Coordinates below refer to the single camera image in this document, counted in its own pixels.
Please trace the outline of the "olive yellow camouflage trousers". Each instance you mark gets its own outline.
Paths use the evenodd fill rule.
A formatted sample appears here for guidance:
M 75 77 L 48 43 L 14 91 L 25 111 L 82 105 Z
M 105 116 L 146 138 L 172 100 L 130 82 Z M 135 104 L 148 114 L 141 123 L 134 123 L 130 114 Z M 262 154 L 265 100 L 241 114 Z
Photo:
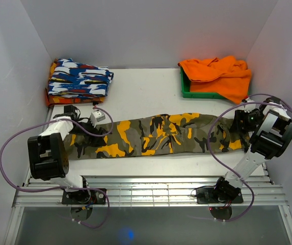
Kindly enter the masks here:
M 104 138 L 69 134 L 64 147 L 70 160 L 207 154 L 248 150 L 248 133 L 231 132 L 233 120 L 199 113 L 160 114 L 102 124 Z

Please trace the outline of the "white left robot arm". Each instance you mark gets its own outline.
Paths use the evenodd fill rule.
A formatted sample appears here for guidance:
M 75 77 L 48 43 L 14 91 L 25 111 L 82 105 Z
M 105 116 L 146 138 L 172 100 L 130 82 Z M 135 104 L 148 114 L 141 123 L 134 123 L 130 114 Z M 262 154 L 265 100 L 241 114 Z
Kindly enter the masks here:
M 85 136 L 86 131 L 98 136 L 104 134 L 96 129 L 96 124 L 105 119 L 105 114 L 93 109 L 84 119 L 77 107 L 67 105 L 63 113 L 55 115 L 57 118 L 59 121 L 49 124 L 44 132 L 28 139 L 31 175 L 34 179 L 53 181 L 63 187 L 66 197 L 85 204 L 90 200 L 91 191 L 86 188 L 86 180 L 69 169 L 64 139 L 71 132 L 80 136 Z

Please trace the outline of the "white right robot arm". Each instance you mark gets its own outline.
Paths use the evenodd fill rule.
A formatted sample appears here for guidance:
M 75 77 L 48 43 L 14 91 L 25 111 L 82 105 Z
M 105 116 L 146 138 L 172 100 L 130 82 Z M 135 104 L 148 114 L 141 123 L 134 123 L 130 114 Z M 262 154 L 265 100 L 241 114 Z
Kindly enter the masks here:
M 233 201 L 241 194 L 244 181 L 263 163 L 280 157 L 292 140 L 292 118 L 289 105 L 282 99 L 268 95 L 262 103 L 249 96 L 235 110 L 231 132 L 251 133 L 244 157 L 213 188 L 219 203 Z

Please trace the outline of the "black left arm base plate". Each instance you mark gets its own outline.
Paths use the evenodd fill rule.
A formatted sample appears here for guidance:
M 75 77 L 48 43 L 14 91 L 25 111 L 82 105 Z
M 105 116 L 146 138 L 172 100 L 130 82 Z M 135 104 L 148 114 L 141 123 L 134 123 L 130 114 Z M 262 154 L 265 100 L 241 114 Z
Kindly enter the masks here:
M 65 190 L 62 189 L 63 195 L 61 204 L 64 205 L 89 205 L 105 204 L 105 195 L 99 190 Z

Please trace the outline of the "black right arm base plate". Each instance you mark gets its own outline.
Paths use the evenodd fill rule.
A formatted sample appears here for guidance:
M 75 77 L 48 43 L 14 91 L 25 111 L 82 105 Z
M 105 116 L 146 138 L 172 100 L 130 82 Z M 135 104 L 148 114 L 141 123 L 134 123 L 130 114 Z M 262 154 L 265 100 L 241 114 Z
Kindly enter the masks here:
M 198 204 L 241 204 L 244 202 L 241 193 L 235 199 L 221 191 L 216 191 L 214 186 L 202 186 L 196 189 Z

